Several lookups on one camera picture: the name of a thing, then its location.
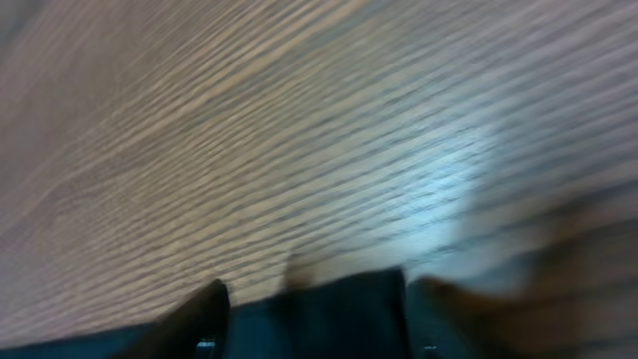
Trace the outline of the black t-shirt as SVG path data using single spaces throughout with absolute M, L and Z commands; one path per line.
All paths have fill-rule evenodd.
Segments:
M 234 307 L 223 358 L 413 358 L 406 333 L 406 287 L 398 269 Z M 4 349 L 4 358 L 114 358 L 155 323 Z

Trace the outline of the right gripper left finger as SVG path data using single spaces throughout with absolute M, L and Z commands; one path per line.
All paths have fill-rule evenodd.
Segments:
M 229 317 L 228 288 L 214 279 L 114 358 L 222 359 Z

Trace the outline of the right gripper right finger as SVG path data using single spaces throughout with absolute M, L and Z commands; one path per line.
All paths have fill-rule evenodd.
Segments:
M 433 277 L 406 287 L 406 333 L 417 359 L 579 356 L 576 310 L 525 290 L 503 298 Z

